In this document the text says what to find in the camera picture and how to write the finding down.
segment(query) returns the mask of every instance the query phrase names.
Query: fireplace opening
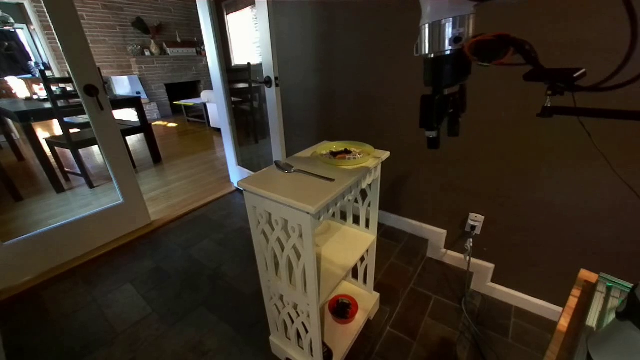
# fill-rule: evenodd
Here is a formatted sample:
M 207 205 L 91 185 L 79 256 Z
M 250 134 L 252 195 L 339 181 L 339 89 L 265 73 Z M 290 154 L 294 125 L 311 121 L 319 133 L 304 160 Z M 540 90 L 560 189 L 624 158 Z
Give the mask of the fireplace opening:
M 200 80 L 164 84 L 164 88 L 166 89 L 166 95 L 169 98 L 171 113 L 174 115 L 182 114 L 182 108 L 180 105 L 174 104 L 174 101 L 197 99 L 202 93 L 202 84 L 200 83 Z

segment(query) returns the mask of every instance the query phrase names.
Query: yellow plate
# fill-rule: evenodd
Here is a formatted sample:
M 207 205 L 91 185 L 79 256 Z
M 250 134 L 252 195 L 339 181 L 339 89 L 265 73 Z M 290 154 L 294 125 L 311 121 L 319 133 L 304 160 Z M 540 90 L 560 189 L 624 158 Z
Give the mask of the yellow plate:
M 333 158 L 325 158 L 321 155 L 322 153 L 325 153 L 327 151 L 340 151 L 344 149 L 356 149 L 363 153 L 364 156 L 362 156 L 360 159 L 339 160 Z M 317 158 L 323 163 L 335 165 L 337 167 L 350 167 L 366 163 L 367 161 L 369 161 L 369 159 L 371 159 L 374 151 L 375 149 L 373 148 L 373 146 L 367 145 L 363 142 L 330 142 L 317 147 L 316 151 L 314 151 L 311 156 Z

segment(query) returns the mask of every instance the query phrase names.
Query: white sofa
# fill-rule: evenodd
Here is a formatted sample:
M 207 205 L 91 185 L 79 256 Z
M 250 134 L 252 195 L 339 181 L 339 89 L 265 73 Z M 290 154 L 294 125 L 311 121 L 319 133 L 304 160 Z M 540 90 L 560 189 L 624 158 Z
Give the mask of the white sofa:
M 213 90 L 204 90 L 200 94 L 200 98 L 207 103 L 207 112 L 209 113 L 209 122 L 211 127 L 220 128 L 220 119 L 218 118 L 218 106 L 216 98 L 213 96 Z

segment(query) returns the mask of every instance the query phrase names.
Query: white side table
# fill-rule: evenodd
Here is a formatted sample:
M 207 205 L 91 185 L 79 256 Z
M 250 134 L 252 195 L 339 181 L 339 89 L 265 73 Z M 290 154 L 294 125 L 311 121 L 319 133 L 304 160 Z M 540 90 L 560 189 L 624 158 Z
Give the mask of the white side table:
M 329 183 L 270 166 L 239 182 L 249 214 L 273 353 L 280 359 L 322 360 L 322 342 L 343 360 L 368 318 L 373 291 L 381 163 L 333 167 L 311 158 L 316 146 L 287 159 L 336 179 Z M 353 322 L 340 325 L 327 301 L 346 293 L 358 301 Z

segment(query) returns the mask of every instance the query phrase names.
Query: red bowl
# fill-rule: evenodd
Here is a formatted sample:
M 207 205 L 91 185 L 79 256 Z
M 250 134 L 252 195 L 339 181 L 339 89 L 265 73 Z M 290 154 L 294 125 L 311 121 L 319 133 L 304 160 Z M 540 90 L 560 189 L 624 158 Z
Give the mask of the red bowl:
M 335 309 L 335 306 L 338 304 L 338 300 L 340 299 L 346 299 L 351 302 L 351 311 L 349 312 L 349 318 L 347 319 L 340 319 L 333 315 L 333 310 Z M 335 322 L 341 325 L 347 325 L 356 318 L 356 314 L 358 313 L 358 302 L 352 296 L 349 296 L 347 294 L 338 294 L 332 297 L 331 300 L 329 300 L 329 313 L 331 314 L 331 317 Z

